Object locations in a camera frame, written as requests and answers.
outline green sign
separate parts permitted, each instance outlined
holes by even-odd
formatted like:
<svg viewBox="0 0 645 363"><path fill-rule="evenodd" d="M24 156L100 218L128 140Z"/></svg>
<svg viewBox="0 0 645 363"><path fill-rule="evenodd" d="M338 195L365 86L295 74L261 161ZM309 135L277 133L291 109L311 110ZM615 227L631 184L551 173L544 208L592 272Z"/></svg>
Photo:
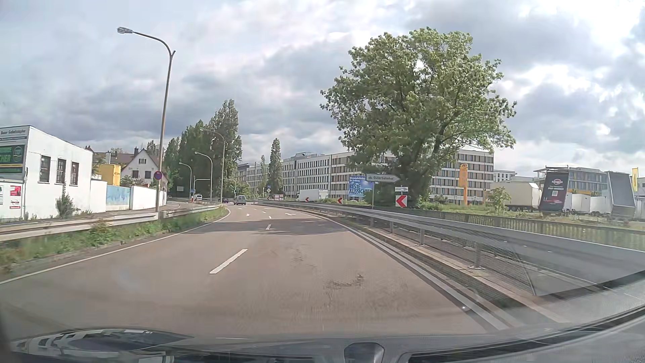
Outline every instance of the green sign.
<svg viewBox="0 0 645 363"><path fill-rule="evenodd" d="M0 146L0 174L22 174L24 145Z"/></svg>

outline yellow banner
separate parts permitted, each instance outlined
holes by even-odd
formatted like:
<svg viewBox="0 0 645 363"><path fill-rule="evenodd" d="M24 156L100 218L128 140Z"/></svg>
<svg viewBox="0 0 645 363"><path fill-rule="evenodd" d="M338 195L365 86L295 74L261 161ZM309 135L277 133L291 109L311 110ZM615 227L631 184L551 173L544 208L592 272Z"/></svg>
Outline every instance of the yellow banner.
<svg viewBox="0 0 645 363"><path fill-rule="evenodd" d="M631 168L631 189L639 191L639 168Z"/></svg>
<svg viewBox="0 0 645 363"><path fill-rule="evenodd" d="M463 163L459 166L459 187L468 187L468 164Z"/></svg>

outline blue billboard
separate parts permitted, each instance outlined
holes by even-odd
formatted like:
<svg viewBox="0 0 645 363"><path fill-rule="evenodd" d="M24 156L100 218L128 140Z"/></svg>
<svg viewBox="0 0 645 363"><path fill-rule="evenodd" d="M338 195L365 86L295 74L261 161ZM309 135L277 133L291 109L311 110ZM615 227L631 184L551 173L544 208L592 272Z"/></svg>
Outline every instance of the blue billboard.
<svg viewBox="0 0 645 363"><path fill-rule="evenodd" d="M365 176L350 176L349 191L347 197L363 198L365 191L370 191L374 188L374 182L365 181Z"/></svg>

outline blue wall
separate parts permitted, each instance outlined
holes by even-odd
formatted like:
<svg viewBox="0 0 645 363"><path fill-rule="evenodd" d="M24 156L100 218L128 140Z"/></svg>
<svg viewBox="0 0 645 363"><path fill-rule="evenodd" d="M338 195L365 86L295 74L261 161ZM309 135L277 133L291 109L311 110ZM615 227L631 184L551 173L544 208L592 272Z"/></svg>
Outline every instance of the blue wall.
<svg viewBox="0 0 645 363"><path fill-rule="evenodd" d="M105 197L106 205L127 205L130 206L130 188L108 185Z"/></svg>

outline street lamp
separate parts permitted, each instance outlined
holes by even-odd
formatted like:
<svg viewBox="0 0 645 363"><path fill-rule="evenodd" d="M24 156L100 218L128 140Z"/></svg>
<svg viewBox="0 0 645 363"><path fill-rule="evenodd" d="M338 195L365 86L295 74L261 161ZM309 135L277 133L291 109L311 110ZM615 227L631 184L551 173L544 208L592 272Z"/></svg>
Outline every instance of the street lamp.
<svg viewBox="0 0 645 363"><path fill-rule="evenodd" d="M235 193L235 196L233 196L233 197L236 197L236 196L237 196L237 180L235 180L235 179L229 179L229 178L225 178L225 179L226 179L226 180L230 180L231 182L234 182L234 183L235 183L235 191L233 192L233 193Z"/></svg>
<svg viewBox="0 0 645 363"><path fill-rule="evenodd" d="M191 168L189 164L184 164L181 161L179 162L179 164L187 166L190 169L190 179L188 179L188 197L190 198L191 194L193 194L190 188L190 181L193 180L193 168Z"/></svg>
<svg viewBox="0 0 645 363"><path fill-rule="evenodd" d="M222 138L222 144L224 144L224 147L222 148L222 178L221 178L221 183L219 186L219 201L220 203L222 202L222 197L224 196L224 161L226 160L225 155L226 155L226 139L224 139L224 136L220 134L217 131L210 130L210 129L205 129L203 127L200 127L202 131L210 131L214 134L219 135L220 138Z"/></svg>
<svg viewBox="0 0 645 363"><path fill-rule="evenodd" d="M210 158L210 156L206 154L202 154L201 152L195 151L196 155L203 155L206 156L210 160L210 201L213 201L213 159Z"/></svg>
<svg viewBox="0 0 645 363"><path fill-rule="evenodd" d="M175 51L171 51L170 47L168 44L166 44L165 41L159 39L158 37L154 36L149 36L148 34L144 33L139 33L135 32L132 29L125 28L123 26L120 26L117 28L117 33L119 34L137 34L142 37L154 39L156 41L160 41L164 46L166 46L166 49L168 50L168 57L170 60L168 61L168 77L166 77L166 94L164 95L163 98L163 112L161 113L161 135L159 136L159 171L162 171L162 166L163 166L163 134L166 130L166 104L168 103L168 86L170 85L170 69L172 68L172 58L175 55ZM159 183L157 183L157 198L155 199L155 212L159 212L159 194L161 192L161 180L159 180Z"/></svg>

